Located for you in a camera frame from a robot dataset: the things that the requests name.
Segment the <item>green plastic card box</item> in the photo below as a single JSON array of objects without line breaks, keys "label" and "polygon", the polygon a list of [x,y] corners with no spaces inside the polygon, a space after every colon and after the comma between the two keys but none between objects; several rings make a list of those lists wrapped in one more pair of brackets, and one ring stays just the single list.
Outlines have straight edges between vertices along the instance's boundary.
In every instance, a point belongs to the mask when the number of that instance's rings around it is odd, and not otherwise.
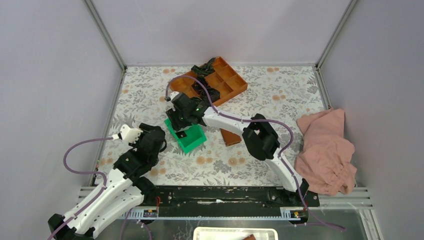
[{"label": "green plastic card box", "polygon": [[169,118],[164,123],[185,154],[199,147],[207,140],[203,129],[199,125],[193,124],[189,128],[177,132],[172,128]]}]

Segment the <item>brown leather card holder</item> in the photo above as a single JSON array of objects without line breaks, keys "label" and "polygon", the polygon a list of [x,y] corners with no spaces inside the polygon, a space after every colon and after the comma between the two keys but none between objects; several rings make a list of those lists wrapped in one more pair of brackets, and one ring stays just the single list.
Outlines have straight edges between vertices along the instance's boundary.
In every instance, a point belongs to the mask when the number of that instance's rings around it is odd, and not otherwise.
[{"label": "brown leather card holder", "polygon": [[223,141],[227,147],[235,145],[235,144],[239,144],[242,142],[241,137],[235,133],[224,130],[222,128],[220,129],[220,132],[221,132]]}]

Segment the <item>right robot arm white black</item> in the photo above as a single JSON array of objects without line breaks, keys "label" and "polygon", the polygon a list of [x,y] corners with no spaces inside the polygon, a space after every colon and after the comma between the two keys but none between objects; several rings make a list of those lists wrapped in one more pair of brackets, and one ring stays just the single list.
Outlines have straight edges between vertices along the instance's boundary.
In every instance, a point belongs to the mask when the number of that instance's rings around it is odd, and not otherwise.
[{"label": "right robot arm white black", "polygon": [[248,153],[253,158],[266,162],[278,176],[291,205],[299,206],[307,199],[309,184],[287,160],[283,153],[287,146],[281,146],[279,136],[272,127],[272,124],[279,124],[279,121],[266,119],[259,113],[253,117],[238,116],[178,91],[170,93],[165,100],[173,105],[166,112],[173,130],[180,131],[192,125],[202,125],[240,136]]}]

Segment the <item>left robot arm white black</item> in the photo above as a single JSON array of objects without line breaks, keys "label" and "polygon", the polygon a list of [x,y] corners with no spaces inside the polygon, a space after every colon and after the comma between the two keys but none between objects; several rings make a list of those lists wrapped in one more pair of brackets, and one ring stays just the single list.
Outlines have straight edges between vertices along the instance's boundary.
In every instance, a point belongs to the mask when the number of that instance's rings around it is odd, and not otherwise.
[{"label": "left robot arm white black", "polygon": [[167,147],[166,133],[160,126],[122,125],[117,134],[103,141],[121,140],[130,149],[113,164],[109,173],[96,171],[102,182],[80,203],[64,214],[48,220],[50,240],[94,240],[118,217],[140,204],[155,200],[156,186],[145,177]]}]

